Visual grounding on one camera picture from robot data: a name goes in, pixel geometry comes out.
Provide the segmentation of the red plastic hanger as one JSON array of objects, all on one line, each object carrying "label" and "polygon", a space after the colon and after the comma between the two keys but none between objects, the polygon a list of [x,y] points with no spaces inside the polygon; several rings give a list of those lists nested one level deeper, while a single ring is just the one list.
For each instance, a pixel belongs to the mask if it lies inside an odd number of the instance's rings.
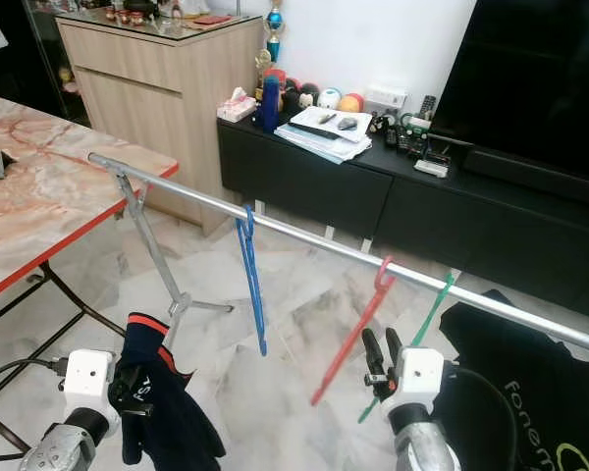
[{"label": "red plastic hanger", "polygon": [[362,310],[360,319],[354,324],[352,331],[349,332],[343,344],[341,344],[338,353],[336,353],[334,359],[332,359],[330,367],[327,368],[325,374],[323,374],[320,386],[314,391],[312,399],[309,400],[309,404],[317,405],[321,402],[323,394],[325,394],[326,390],[332,385],[332,382],[334,382],[335,377],[338,376],[341,367],[343,367],[345,359],[348,358],[348,355],[352,352],[354,342],[361,336],[363,328],[375,318],[377,309],[383,304],[385,296],[389,294],[390,290],[392,290],[392,286],[395,283],[395,277],[389,277],[388,275],[388,269],[390,264],[392,264],[392,261],[393,256],[385,256],[383,264],[377,269],[374,283],[372,283],[372,286],[374,287],[374,295],[372,295],[366,308]]}]

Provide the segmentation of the navy shirt red collar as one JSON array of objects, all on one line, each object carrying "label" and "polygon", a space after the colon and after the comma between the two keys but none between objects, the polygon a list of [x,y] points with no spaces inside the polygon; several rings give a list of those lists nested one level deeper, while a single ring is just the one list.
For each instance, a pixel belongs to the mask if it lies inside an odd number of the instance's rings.
[{"label": "navy shirt red collar", "polygon": [[212,421],[187,393],[191,374],[178,371],[164,345],[169,324],[133,311],[126,320],[118,364],[140,364],[149,374],[149,417],[121,417],[121,459],[137,465],[144,456],[156,471],[220,471],[226,449]]}]

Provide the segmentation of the green plastic hanger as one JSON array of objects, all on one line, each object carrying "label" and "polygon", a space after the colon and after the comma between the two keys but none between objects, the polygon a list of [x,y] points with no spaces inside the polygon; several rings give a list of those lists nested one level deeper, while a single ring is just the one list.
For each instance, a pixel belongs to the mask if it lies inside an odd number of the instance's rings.
[{"label": "green plastic hanger", "polygon": [[[446,276],[446,285],[443,286],[442,290],[438,292],[438,295],[435,296],[434,304],[432,305],[432,309],[430,309],[429,313],[426,314],[423,324],[421,327],[417,329],[417,333],[414,337],[412,337],[412,341],[408,343],[408,346],[421,346],[423,345],[424,338],[426,333],[428,333],[430,326],[432,326],[435,314],[439,313],[440,305],[443,304],[443,301],[447,299],[448,292],[451,290],[451,287],[455,286],[456,279],[459,278],[461,274],[460,269],[449,269],[447,276]],[[366,408],[363,408],[360,416],[357,418],[357,425],[361,425],[362,422],[366,421],[366,418],[370,416],[370,413],[374,411],[375,405],[381,402],[380,399],[377,399],[376,396],[374,399],[371,400],[369,405]]]}]

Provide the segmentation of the blue plastic hanger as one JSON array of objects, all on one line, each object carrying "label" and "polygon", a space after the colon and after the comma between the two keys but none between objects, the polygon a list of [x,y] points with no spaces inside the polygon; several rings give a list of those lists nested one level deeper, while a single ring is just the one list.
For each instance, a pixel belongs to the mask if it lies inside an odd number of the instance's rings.
[{"label": "blue plastic hanger", "polygon": [[254,246],[254,212],[249,205],[244,205],[244,217],[235,219],[236,234],[240,243],[241,259],[243,259],[243,269],[248,284],[251,314],[255,322],[255,332],[257,332],[257,344],[259,353],[266,357],[268,346],[266,340],[266,315],[263,313],[263,297],[260,291],[260,280],[257,266],[257,257],[255,257]]}]

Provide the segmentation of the silver metal clothes rack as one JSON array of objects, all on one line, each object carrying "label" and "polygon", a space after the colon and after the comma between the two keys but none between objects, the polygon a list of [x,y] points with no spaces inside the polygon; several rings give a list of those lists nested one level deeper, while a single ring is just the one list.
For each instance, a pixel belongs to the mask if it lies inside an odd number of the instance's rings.
[{"label": "silver metal clothes rack", "polygon": [[[168,181],[164,179],[164,177],[155,176],[150,174],[150,172],[134,169],[134,167],[128,165],[128,163],[111,160],[111,158],[102,156],[102,154],[96,152],[88,153],[87,160],[96,163],[96,165],[103,167],[103,169],[109,170],[112,175],[136,177],[144,183],[155,185],[155,187],[164,189],[164,191],[170,191],[183,200],[191,200],[201,203],[201,205],[214,208],[215,211],[223,212],[223,214],[227,214],[231,217],[245,216],[244,208],[235,205],[235,203],[219,200],[217,197],[209,196],[209,194],[187,188],[186,185],[172,183],[172,181]],[[358,251],[357,248],[340,245],[339,243],[333,242],[328,238],[323,238],[322,236],[304,232],[303,230],[295,228],[295,226],[290,226],[281,223],[281,221],[273,220],[272,217],[257,216],[255,217],[255,224],[266,226],[266,228],[271,229],[272,232],[299,239],[299,241],[306,242],[308,245],[313,245],[318,248],[323,248],[323,250],[349,257],[349,259],[356,260],[358,263],[374,266],[380,266],[383,264],[383,260],[381,260],[380,257]],[[399,278],[406,279],[409,282],[419,284],[420,286],[432,288],[433,290],[439,290],[439,288],[446,286],[446,283],[439,282],[439,280],[432,277],[426,277],[426,275],[421,274],[420,271],[407,269],[406,266],[393,263],[390,264],[388,270],[392,271],[392,273]],[[589,333],[578,331],[578,329],[569,326],[564,326],[563,324],[555,322],[555,320],[538,317],[536,314],[528,313],[528,311],[519,308],[514,308],[514,306],[506,304],[505,302],[492,299],[492,297],[475,294],[475,292],[466,290],[466,288],[451,288],[451,290],[449,290],[449,296],[466,302],[466,304],[473,305],[475,308],[496,314],[497,317],[510,319],[512,322],[522,324],[522,326],[531,328],[533,331],[550,334],[550,336],[560,338],[560,340],[563,340],[564,342],[580,345],[582,348],[589,350]]]}]

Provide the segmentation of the black TV console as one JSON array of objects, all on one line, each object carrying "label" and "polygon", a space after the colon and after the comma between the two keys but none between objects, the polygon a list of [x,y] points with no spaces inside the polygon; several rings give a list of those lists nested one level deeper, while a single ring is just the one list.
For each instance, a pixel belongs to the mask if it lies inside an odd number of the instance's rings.
[{"label": "black TV console", "polygon": [[589,205],[455,169],[419,172],[374,147],[334,163],[219,121],[227,189],[589,317]]}]

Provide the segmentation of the small white box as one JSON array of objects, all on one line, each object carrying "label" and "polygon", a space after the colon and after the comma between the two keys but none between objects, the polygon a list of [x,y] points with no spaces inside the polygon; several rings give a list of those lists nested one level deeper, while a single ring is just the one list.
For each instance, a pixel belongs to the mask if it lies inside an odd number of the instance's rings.
[{"label": "small white box", "polygon": [[421,172],[421,174],[432,175],[434,177],[439,177],[439,179],[445,179],[449,173],[449,169],[446,165],[430,160],[415,161],[414,169]]}]

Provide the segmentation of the pink marble top table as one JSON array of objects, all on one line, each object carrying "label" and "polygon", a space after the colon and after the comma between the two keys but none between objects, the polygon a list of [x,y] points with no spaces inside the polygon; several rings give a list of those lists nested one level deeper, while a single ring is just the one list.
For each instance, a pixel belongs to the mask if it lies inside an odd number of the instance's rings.
[{"label": "pink marble top table", "polygon": [[84,301],[51,265],[53,256],[109,217],[120,217],[126,207],[114,174],[89,162],[89,154],[152,170],[159,177],[172,176],[179,166],[164,154],[6,98],[0,98],[0,151],[13,160],[0,179],[0,322],[46,284],[78,310],[17,359],[0,381],[2,393],[32,358],[46,353],[80,320],[92,319],[112,337],[124,335],[121,324]]}]

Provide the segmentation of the stack of white papers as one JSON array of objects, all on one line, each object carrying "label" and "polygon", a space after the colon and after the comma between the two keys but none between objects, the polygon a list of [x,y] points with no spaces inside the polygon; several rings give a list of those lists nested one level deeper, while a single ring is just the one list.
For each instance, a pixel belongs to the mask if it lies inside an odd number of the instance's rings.
[{"label": "stack of white papers", "polygon": [[307,107],[277,126],[275,135],[332,163],[343,163],[372,145],[367,135],[372,116],[322,107]]}]

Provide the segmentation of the blue bottle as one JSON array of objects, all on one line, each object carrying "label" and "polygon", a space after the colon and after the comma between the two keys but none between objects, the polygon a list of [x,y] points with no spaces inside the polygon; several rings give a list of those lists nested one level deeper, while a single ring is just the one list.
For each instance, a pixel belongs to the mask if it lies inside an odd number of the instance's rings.
[{"label": "blue bottle", "polygon": [[267,75],[264,77],[258,109],[258,123],[260,128],[268,133],[272,133],[280,125],[282,85],[283,83],[277,76]]}]

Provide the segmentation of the pink tissue box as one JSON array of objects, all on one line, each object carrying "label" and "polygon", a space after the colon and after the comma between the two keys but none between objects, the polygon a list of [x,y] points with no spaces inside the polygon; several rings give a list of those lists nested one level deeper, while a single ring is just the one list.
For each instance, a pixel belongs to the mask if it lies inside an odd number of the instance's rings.
[{"label": "pink tissue box", "polygon": [[257,108],[257,99],[250,97],[243,88],[236,88],[229,99],[219,104],[215,116],[219,120],[236,123],[248,117],[255,108]]}]

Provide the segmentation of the light wooden cabinet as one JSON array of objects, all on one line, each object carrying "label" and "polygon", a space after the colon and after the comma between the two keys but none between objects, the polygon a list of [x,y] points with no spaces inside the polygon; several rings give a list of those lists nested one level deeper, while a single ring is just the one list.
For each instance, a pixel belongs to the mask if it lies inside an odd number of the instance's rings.
[{"label": "light wooden cabinet", "polygon": [[260,20],[123,24],[105,9],[58,14],[89,126],[174,158],[174,183],[232,201],[220,177],[217,108],[257,81]]}]

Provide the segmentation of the black television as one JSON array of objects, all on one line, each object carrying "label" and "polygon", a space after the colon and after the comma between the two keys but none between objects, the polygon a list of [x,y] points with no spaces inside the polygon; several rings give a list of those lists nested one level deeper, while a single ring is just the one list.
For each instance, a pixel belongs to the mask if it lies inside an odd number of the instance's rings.
[{"label": "black television", "polygon": [[477,0],[433,130],[589,180],[589,0]]}]

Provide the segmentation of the blue gold trophy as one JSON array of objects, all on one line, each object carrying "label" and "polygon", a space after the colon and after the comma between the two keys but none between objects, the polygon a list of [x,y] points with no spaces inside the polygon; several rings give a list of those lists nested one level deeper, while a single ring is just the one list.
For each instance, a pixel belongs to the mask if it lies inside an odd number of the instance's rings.
[{"label": "blue gold trophy", "polygon": [[285,19],[281,12],[282,0],[271,0],[269,3],[269,10],[264,17],[264,26],[266,26],[267,40],[266,50],[269,59],[273,64],[280,59],[281,37],[283,28],[285,28]]}]

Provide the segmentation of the glass display cabinet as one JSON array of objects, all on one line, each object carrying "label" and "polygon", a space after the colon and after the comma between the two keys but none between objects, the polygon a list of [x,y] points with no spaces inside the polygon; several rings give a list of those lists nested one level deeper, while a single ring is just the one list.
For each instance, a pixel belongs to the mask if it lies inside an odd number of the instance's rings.
[{"label": "glass display cabinet", "polygon": [[49,93],[51,112],[63,120],[89,126],[88,114],[78,77],[71,66],[69,54],[56,24],[56,15],[63,8],[71,9],[74,0],[20,0],[34,45],[35,71],[39,79],[53,90]]}]

